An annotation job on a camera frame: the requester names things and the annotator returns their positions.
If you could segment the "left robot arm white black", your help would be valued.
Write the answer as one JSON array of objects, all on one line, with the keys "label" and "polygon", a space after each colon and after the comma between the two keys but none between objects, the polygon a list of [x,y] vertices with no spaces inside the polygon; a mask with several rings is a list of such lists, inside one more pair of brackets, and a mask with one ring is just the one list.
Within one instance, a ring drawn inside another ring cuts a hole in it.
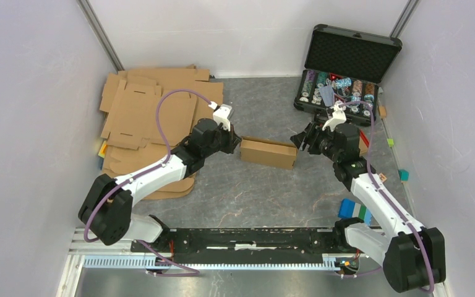
[{"label": "left robot arm white black", "polygon": [[169,234],[156,218],[133,213],[143,198],[198,172],[215,153],[232,154],[241,138],[232,125],[203,118],[192,132],[155,163],[124,176],[98,176],[79,212],[85,224],[84,240],[110,246],[122,239],[145,241],[155,252],[169,246]]}]

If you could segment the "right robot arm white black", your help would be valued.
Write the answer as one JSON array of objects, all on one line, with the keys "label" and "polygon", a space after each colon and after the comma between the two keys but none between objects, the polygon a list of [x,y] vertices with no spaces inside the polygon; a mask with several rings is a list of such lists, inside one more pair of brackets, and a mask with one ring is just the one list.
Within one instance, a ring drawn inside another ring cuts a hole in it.
[{"label": "right robot arm white black", "polygon": [[356,248],[378,263],[389,285],[398,293],[420,289],[433,292],[446,280],[445,238],[436,228],[427,228],[408,213],[385,187],[376,170],[360,154],[360,130],[343,123],[330,129],[310,123],[291,136],[296,148],[323,155],[333,162],[339,182],[371,212],[383,230],[372,230],[361,218],[335,223],[334,248]]}]

